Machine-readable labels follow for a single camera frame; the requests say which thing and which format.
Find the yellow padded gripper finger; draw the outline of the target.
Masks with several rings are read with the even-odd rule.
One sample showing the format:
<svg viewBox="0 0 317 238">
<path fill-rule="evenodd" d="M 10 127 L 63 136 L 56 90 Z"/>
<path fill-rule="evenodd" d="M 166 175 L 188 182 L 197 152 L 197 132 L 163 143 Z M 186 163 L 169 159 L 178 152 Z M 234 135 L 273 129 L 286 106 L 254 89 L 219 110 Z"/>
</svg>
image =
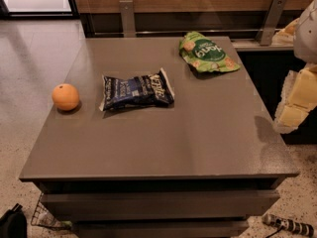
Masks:
<svg viewBox="0 0 317 238">
<path fill-rule="evenodd" d="M 293 43 L 293 37 L 298 22 L 299 19 L 295 19 L 283 29 L 275 33 L 272 37 L 272 43 L 274 45 L 291 45 Z"/>
<path fill-rule="evenodd" d="M 291 70 L 280 93 L 273 128 L 280 134 L 289 134 L 317 107 L 317 64 L 308 63 L 299 72 Z"/>
</svg>

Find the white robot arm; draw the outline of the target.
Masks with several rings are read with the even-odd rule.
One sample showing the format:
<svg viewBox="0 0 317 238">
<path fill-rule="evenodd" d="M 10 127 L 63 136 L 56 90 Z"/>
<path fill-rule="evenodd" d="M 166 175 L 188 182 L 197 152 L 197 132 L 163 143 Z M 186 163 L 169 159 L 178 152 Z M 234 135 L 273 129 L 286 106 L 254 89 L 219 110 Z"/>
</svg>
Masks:
<svg viewBox="0 0 317 238">
<path fill-rule="evenodd" d="M 305 62 L 299 72 L 286 76 L 274 114 L 274 130 L 289 134 L 317 107 L 317 0 L 277 34 L 293 37 L 294 55 Z"/>
</svg>

